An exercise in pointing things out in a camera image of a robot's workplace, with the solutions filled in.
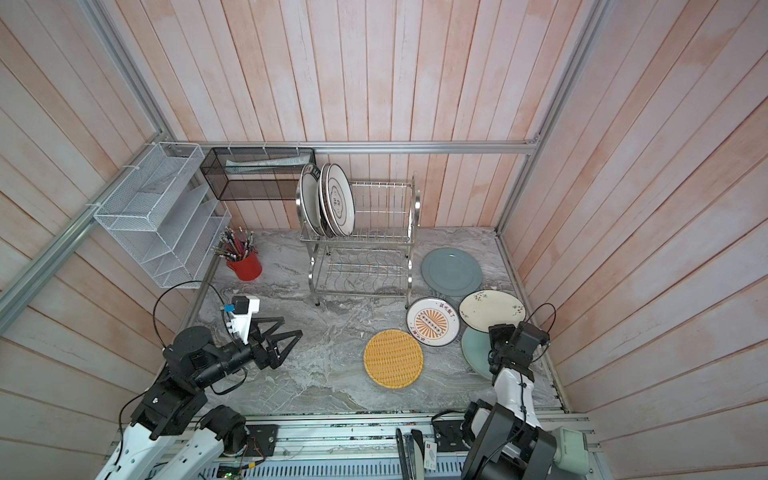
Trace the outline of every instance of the wood panel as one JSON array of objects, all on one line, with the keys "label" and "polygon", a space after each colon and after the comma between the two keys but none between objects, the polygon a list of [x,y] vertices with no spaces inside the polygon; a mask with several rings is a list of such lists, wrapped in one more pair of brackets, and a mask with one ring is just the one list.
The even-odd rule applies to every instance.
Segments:
[{"label": "wood panel", "polygon": [[[185,13],[190,24],[203,18],[194,10]],[[146,16],[144,21],[150,25]],[[124,23],[116,25],[128,31]],[[197,59],[217,59],[204,41]],[[129,50],[140,51],[133,42]],[[148,70],[145,58],[137,64]],[[154,77],[147,83],[174,128],[197,123],[193,116],[179,122],[170,115],[178,97],[167,97]],[[242,128],[239,116],[232,123]],[[30,0],[0,6],[0,131],[0,283],[6,288],[154,136],[155,126],[81,6]],[[151,384],[163,362],[150,314],[161,293],[101,231],[86,239],[5,331],[0,403],[7,421],[0,462],[6,476],[28,475],[30,465],[36,476],[95,475],[120,407]],[[158,306],[166,341],[188,303],[172,293]]]},{"label": "wood panel", "polygon": [[503,232],[615,478],[764,476],[766,21],[617,3]]},{"label": "wood panel", "polygon": [[[256,124],[267,141],[530,138],[594,4],[193,3],[106,1],[128,51],[173,118],[174,133],[190,141],[232,141],[243,132],[253,140],[247,132],[255,134]],[[330,161],[357,180],[415,177],[424,193],[422,225],[434,227],[495,225],[519,158],[350,155]],[[471,183],[457,186],[460,174]],[[289,202],[238,202],[237,210],[251,228],[298,226]]]}]

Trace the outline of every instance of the green plate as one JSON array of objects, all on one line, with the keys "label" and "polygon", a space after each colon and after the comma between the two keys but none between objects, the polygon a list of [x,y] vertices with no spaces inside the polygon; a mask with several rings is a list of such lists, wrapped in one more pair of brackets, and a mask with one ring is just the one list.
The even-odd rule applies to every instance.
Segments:
[{"label": "green plate", "polygon": [[469,366],[486,379],[493,379],[488,369],[488,353],[491,352],[491,336],[475,329],[467,329],[462,336],[462,353]]},{"label": "green plate", "polygon": [[434,291],[447,296],[466,296],[482,283],[482,269],[464,250],[438,248],[422,261],[422,277]]}]

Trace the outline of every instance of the white wire mesh basket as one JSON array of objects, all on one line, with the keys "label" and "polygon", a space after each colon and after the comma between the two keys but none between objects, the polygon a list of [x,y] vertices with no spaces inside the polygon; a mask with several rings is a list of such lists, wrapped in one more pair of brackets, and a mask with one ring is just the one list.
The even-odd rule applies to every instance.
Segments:
[{"label": "white wire mesh basket", "polygon": [[411,250],[416,242],[421,193],[415,182],[349,182],[355,228],[348,237],[311,232],[301,211],[301,240],[310,255],[310,292],[322,295],[395,296],[410,304]]},{"label": "white wire mesh basket", "polygon": [[95,215],[158,286],[202,280],[232,218],[206,184],[187,189],[202,160],[197,144],[155,145]]}]

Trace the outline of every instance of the red pen holder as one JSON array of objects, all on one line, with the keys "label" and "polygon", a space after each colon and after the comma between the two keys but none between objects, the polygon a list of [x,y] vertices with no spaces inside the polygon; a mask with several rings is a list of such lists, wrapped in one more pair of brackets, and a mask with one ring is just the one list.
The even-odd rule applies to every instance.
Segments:
[{"label": "red pen holder", "polygon": [[256,257],[257,252],[253,251],[248,257],[243,258],[239,262],[227,262],[227,266],[235,272],[237,278],[243,282],[250,282],[255,280],[261,275],[261,263]]}]

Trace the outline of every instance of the round wicker mat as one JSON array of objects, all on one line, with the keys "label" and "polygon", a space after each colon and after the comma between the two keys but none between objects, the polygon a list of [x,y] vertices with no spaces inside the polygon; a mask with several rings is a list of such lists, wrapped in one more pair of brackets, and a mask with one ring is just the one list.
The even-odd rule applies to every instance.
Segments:
[{"label": "round wicker mat", "polygon": [[388,389],[414,383],[424,367],[422,347],[402,330],[384,330],[374,335],[362,359],[371,379]]}]

